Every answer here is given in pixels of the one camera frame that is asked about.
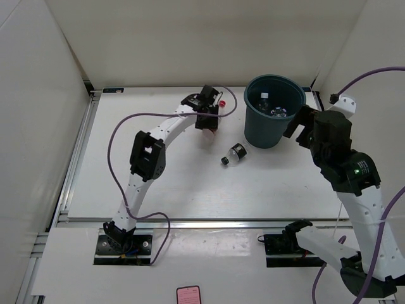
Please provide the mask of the red label plastic bottle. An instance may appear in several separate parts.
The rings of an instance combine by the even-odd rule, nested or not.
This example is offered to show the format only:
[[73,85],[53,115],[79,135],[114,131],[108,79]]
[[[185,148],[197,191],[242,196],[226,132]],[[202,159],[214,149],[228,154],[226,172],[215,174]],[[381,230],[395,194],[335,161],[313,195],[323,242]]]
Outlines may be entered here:
[[[226,101],[219,100],[219,102],[217,102],[217,104],[215,104],[214,106],[219,107],[219,114],[218,115],[224,115],[225,114]],[[219,121],[218,121],[218,126],[219,126],[219,124],[221,122],[221,117],[218,117],[218,118],[219,118]],[[203,136],[205,144],[209,145],[214,141],[215,133],[216,133],[217,130],[208,130],[208,129],[202,130],[202,136]]]

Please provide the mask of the blue label plastic bottle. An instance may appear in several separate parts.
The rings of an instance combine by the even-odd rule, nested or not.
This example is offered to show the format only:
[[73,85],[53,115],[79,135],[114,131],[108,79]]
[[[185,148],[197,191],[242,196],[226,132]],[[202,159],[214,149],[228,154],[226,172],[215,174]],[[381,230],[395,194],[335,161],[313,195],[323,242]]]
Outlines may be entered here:
[[274,107],[274,109],[272,109],[270,111],[270,115],[273,117],[285,118],[288,116],[288,112],[285,108],[283,108],[281,106],[277,106],[277,107]]

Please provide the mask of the clear unlabelled plastic bottle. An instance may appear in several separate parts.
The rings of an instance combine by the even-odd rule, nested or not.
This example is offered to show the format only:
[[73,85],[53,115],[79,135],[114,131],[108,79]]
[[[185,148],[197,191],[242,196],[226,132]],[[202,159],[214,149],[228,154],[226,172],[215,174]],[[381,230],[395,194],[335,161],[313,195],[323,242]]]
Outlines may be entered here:
[[258,102],[258,110],[261,113],[269,113],[270,111],[270,101],[269,94],[267,92],[262,92]]

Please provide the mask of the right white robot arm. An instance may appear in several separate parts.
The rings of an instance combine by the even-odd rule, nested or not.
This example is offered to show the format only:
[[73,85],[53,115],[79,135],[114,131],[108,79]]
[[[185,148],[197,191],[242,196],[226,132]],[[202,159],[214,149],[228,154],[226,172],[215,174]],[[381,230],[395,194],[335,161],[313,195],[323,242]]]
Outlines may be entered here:
[[314,253],[339,274],[355,303],[364,298],[386,298],[404,285],[404,256],[387,222],[390,209],[404,194],[400,190],[385,206],[381,179],[374,161],[351,148],[352,123],[339,111],[318,111],[306,105],[288,124],[284,137],[298,125],[304,128],[297,143],[310,150],[313,163],[349,216],[357,250],[333,240],[308,220],[298,220],[283,230],[291,253]]

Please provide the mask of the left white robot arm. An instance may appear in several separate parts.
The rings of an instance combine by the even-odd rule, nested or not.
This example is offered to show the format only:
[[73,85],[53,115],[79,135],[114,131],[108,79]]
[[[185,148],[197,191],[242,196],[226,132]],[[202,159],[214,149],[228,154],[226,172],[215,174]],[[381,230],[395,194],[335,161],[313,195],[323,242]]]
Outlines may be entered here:
[[219,108],[216,99],[219,94],[215,88],[205,85],[200,93],[184,98],[174,113],[156,114],[165,118],[157,127],[135,135],[129,159],[128,186],[126,189],[118,186],[122,203],[112,221],[103,224],[109,245],[118,253],[132,250],[138,212],[147,190],[166,167],[167,147],[191,125],[197,129],[217,128]]

